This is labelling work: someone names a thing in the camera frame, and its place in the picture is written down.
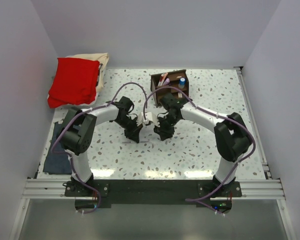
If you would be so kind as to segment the blue grey stamp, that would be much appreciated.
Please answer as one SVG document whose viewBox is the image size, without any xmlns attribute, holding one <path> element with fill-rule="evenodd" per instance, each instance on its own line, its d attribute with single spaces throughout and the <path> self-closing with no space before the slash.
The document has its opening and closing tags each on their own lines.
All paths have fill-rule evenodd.
<svg viewBox="0 0 300 240">
<path fill-rule="evenodd" d="M 184 78 L 184 77 L 180 78 L 179 83 L 178 83 L 178 88 L 181 90 L 184 89 L 186 87 L 186 83 L 187 83 L 186 78 Z"/>
</svg>

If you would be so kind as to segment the red white marker pen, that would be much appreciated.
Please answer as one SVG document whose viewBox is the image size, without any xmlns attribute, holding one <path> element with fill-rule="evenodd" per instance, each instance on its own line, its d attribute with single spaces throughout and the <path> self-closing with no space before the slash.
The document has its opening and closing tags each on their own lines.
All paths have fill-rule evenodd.
<svg viewBox="0 0 300 240">
<path fill-rule="evenodd" d="M 162 74 L 160 75 L 159 82 L 158 82 L 158 84 L 157 84 L 158 87 L 162 86 L 162 84 L 163 84 L 163 82 L 164 82 L 164 80 L 165 80 L 165 77 L 166 77 L 166 74 L 165 74 L 165 73 L 162 73 Z"/>
</svg>

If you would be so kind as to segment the brown wooden desk organizer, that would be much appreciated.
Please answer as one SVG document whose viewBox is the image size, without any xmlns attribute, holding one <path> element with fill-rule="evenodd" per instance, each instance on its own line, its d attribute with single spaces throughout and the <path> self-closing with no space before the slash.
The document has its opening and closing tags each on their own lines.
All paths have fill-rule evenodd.
<svg viewBox="0 0 300 240">
<path fill-rule="evenodd" d="M 169 84 L 157 86 L 160 76 L 163 73 L 168 73 L 166 79 L 169 78 Z M 184 89 L 178 88 L 180 78 L 186 78 L 186 85 Z M 177 91 L 177 89 L 181 90 L 187 97 L 189 96 L 190 84 L 189 84 L 189 78 L 187 76 L 186 69 L 169 71 L 169 72 L 165 71 L 162 73 L 152 74 L 150 76 L 150 91 L 154 93 L 153 100 L 157 108 L 162 106 L 160 100 L 164 97 L 164 95 L 168 93 L 171 93 L 176 99 L 178 99 L 179 92 Z"/>
</svg>

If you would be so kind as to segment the grey purple pen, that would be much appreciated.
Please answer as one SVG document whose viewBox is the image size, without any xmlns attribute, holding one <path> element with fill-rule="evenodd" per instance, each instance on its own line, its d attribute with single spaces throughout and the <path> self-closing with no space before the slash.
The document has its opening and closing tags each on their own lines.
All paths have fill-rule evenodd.
<svg viewBox="0 0 300 240">
<path fill-rule="evenodd" d="M 151 141 L 123 141 L 122 144 L 145 144 L 145 143 L 152 143 Z"/>
</svg>

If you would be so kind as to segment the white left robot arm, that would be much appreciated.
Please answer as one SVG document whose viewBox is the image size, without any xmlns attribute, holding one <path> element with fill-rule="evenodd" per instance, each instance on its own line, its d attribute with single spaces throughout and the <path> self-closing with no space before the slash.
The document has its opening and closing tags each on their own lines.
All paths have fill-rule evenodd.
<svg viewBox="0 0 300 240">
<path fill-rule="evenodd" d="M 88 149 L 92 143 L 95 126 L 105 122 L 114 122 L 124 129 L 124 136 L 135 143 L 140 142 L 143 127 L 138 117 L 131 117 L 130 110 L 134 103 L 123 96 L 119 101 L 80 110 L 72 107 L 57 137 L 62 149 L 68 156 L 71 168 L 71 181 L 76 183 L 76 191 L 82 196 L 89 196 L 94 190 L 94 176 L 88 160 Z"/>
</svg>

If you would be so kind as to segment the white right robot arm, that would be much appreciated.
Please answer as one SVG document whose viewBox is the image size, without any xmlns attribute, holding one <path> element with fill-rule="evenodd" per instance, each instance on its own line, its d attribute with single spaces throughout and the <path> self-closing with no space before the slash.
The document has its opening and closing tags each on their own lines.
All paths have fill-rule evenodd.
<svg viewBox="0 0 300 240">
<path fill-rule="evenodd" d="M 154 132 L 162 141 L 173 137 L 175 125 L 181 120 L 196 123 L 214 134 L 221 159 L 213 176 L 215 182 L 212 189 L 217 196 L 225 196 L 231 190 L 230 183 L 235 179 L 239 161 L 249 147 L 255 144 L 242 117 L 236 112 L 225 115 L 193 106 L 188 99 L 177 99 L 171 93 L 162 97 L 160 103 L 167 114 L 158 118 L 158 126 L 154 127 Z"/>
</svg>

